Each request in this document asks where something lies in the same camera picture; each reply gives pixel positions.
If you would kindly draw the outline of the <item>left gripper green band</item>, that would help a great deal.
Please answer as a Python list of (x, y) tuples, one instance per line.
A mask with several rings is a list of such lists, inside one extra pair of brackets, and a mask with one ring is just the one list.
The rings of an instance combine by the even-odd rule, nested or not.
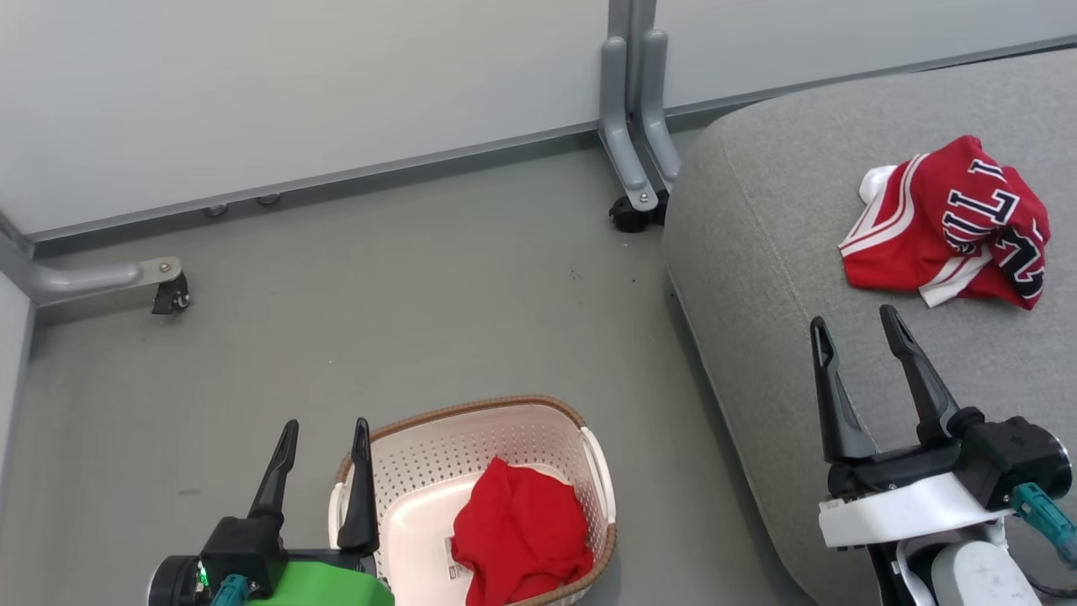
[[(284, 518), (284, 493), (299, 446), (300, 424), (290, 419), (272, 449), (258, 483), (249, 518)], [(246, 605), (394, 605), (395, 598), (378, 574), (377, 499), (369, 423), (359, 417), (351, 446), (348, 509), (337, 533), (338, 550), (292, 549), (276, 590), (268, 598), (251, 595)]]

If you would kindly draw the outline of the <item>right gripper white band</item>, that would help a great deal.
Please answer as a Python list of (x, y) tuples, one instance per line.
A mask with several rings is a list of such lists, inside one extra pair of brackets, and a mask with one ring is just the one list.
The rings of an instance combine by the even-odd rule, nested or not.
[[(984, 422), (977, 407), (957, 400), (893, 306), (878, 315), (892, 355), (899, 360), (919, 418), (920, 443), (961, 439)], [(820, 503), (819, 526), (830, 548), (912, 540), (977, 524), (993, 523), (1009, 510), (991, 511), (966, 490), (953, 468), (959, 445), (911, 446), (877, 455), (843, 385), (837, 346), (824, 318), (810, 323), (813, 375), (819, 399), (823, 456), (830, 501)]]

